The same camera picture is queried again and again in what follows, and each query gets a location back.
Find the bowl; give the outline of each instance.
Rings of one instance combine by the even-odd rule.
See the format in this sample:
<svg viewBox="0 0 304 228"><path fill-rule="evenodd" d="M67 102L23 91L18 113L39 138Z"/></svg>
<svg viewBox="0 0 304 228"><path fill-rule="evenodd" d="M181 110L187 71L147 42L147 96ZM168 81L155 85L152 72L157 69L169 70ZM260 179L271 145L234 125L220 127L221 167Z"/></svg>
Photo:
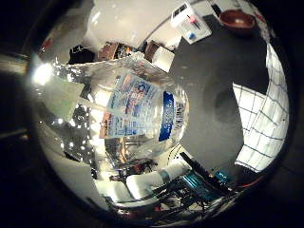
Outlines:
<svg viewBox="0 0 304 228"><path fill-rule="evenodd" d="M219 16L220 22L234 34L240 36L248 36L253 32L256 25L254 17L235 9L224 11Z"/></svg>

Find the table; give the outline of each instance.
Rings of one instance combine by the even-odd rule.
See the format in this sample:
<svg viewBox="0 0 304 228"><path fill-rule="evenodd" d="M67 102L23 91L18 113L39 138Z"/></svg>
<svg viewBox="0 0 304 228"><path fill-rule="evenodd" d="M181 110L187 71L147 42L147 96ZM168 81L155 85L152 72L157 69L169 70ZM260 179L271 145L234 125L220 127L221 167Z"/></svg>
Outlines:
<svg viewBox="0 0 304 228"><path fill-rule="evenodd" d="M266 44L257 28L245 39L212 15L204 20L212 35L193 45L182 39L169 71L190 101L189 123L180 143L207 170L229 171L243 144L232 83L266 93Z"/></svg>

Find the wall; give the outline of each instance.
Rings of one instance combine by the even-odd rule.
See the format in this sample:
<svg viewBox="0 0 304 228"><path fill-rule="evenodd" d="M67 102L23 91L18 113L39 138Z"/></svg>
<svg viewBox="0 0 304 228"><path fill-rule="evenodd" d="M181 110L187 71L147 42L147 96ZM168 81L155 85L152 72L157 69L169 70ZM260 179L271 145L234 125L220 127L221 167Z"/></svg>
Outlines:
<svg viewBox="0 0 304 228"><path fill-rule="evenodd" d="M178 44L181 36L171 27L170 17L172 10L184 2L184 0L95 0L85 36L85 46L93 51L100 49L106 41L121 42L137 48L144 39L154 40L165 46ZM205 0L196 1L194 9L205 16L214 13L209 3ZM230 0L215 1L222 10L232 9ZM165 22L152 34L156 27Z"/></svg>

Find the bottle label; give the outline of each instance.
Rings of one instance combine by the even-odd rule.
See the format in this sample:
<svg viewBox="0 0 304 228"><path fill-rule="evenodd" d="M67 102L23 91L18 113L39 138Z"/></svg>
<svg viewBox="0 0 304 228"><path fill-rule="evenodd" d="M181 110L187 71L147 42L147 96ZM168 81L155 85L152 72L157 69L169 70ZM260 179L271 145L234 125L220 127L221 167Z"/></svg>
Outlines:
<svg viewBox="0 0 304 228"><path fill-rule="evenodd" d="M161 90L138 76L126 74L119 78L107 103L113 113L105 113L100 138L120 138L152 134L154 106ZM124 114L126 118L115 113Z"/></svg>
<svg viewBox="0 0 304 228"><path fill-rule="evenodd" d="M175 126L174 129L179 130L183 126L183 113L184 113L184 105L182 102L175 100Z"/></svg>
<svg viewBox="0 0 304 228"><path fill-rule="evenodd" d="M159 142L170 138L174 120L174 98L168 92L163 92L163 113Z"/></svg>

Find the blue label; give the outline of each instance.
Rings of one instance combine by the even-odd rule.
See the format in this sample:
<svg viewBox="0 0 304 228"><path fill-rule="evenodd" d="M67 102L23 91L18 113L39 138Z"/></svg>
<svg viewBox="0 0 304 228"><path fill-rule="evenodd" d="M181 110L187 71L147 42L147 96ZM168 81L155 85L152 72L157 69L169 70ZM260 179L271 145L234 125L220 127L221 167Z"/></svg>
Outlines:
<svg viewBox="0 0 304 228"><path fill-rule="evenodd" d="M228 174L223 171L218 171L215 176L220 182L223 183L228 183L231 180Z"/></svg>
<svg viewBox="0 0 304 228"><path fill-rule="evenodd" d="M161 133L159 142L170 138L174 119L174 98L173 95L163 92L163 113L161 122Z"/></svg>

